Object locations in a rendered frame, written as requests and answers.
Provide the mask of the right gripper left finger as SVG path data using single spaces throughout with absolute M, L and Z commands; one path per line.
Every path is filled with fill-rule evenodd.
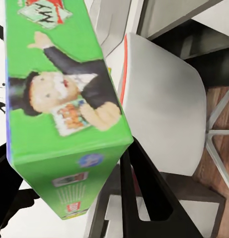
M 6 143 L 0 146 L 0 226 L 7 215 L 9 208 L 23 178 L 10 166 L 7 160 Z

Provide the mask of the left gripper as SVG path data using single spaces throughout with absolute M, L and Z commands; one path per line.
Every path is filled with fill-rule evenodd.
M 4 220 L 13 217 L 20 209 L 32 207 L 36 199 L 40 199 L 40 196 L 32 188 L 19 190 Z

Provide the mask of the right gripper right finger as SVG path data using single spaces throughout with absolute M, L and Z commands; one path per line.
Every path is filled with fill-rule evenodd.
M 123 238 L 203 238 L 139 141 L 121 156 Z M 150 221 L 139 218 L 132 168 Z

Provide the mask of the board game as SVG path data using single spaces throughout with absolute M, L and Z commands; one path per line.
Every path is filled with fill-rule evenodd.
M 61 220 L 134 142 L 84 0 L 3 0 L 6 152 Z

